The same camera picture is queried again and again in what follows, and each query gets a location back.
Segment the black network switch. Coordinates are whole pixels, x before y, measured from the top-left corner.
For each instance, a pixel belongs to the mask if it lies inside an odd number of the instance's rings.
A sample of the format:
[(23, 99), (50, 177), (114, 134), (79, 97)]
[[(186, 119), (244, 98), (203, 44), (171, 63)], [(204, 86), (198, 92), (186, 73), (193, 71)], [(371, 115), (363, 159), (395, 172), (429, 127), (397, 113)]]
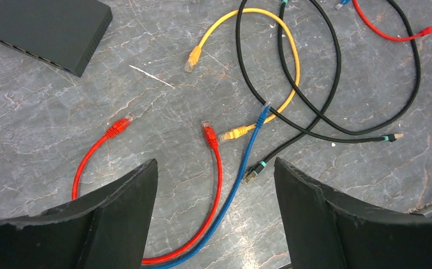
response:
[(100, 1), (0, 1), (0, 44), (81, 77), (112, 19)]

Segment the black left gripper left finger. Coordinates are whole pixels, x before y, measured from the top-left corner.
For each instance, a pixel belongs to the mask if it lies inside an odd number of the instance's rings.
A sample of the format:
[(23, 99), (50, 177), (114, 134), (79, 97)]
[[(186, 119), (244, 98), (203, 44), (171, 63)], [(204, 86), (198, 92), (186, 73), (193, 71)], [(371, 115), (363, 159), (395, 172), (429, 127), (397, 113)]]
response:
[(0, 268), (140, 268), (157, 186), (151, 159), (76, 200), (0, 220)]

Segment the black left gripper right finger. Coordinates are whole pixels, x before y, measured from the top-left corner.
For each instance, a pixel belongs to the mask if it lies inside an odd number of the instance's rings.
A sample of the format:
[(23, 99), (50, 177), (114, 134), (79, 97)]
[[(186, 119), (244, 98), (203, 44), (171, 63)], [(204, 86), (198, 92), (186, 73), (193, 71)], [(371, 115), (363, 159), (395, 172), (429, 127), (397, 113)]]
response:
[(432, 268), (432, 217), (392, 211), (274, 163), (292, 268)]

